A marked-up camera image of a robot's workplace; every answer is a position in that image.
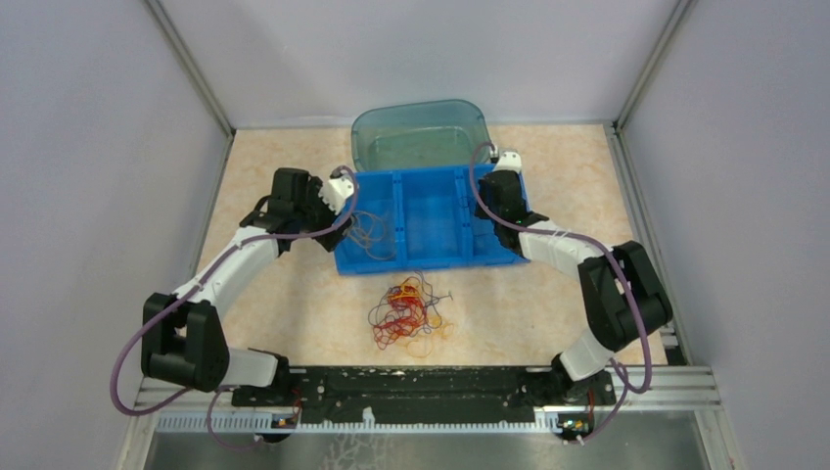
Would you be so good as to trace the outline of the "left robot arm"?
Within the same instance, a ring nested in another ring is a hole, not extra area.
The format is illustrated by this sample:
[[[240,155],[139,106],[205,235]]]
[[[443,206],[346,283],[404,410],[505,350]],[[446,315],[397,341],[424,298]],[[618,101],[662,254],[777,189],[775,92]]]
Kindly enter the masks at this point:
[[[222,318],[296,240],[312,239],[333,252],[351,225],[358,194],[357,177],[347,166],[326,179],[277,169],[270,193],[241,220],[223,251],[173,293],[146,300],[139,334],[144,375],[201,392],[254,387],[271,405],[286,402],[294,380],[280,370],[282,356],[230,348]]]

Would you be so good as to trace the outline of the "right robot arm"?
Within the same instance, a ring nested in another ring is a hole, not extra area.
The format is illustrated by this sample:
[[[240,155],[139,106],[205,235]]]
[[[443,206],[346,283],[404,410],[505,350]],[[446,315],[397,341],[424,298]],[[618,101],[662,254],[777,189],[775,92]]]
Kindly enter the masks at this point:
[[[672,321],[673,309],[645,248],[635,241],[608,247],[531,211],[514,170],[494,170],[469,181],[476,217],[491,221],[503,248],[554,267],[581,289],[587,327],[552,361],[555,398],[578,402],[589,390],[589,378],[634,342],[642,346],[646,370],[642,384],[628,389],[646,392],[653,374],[648,337]]]

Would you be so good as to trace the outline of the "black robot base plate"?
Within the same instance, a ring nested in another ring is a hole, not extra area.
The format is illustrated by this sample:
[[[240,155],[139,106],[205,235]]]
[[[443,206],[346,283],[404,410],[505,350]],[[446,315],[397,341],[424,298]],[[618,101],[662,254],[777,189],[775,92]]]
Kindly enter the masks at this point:
[[[237,407],[286,406],[313,425],[356,424],[366,410],[382,425],[525,424],[544,406],[616,401],[609,373],[574,382],[548,366],[306,366],[232,394]]]

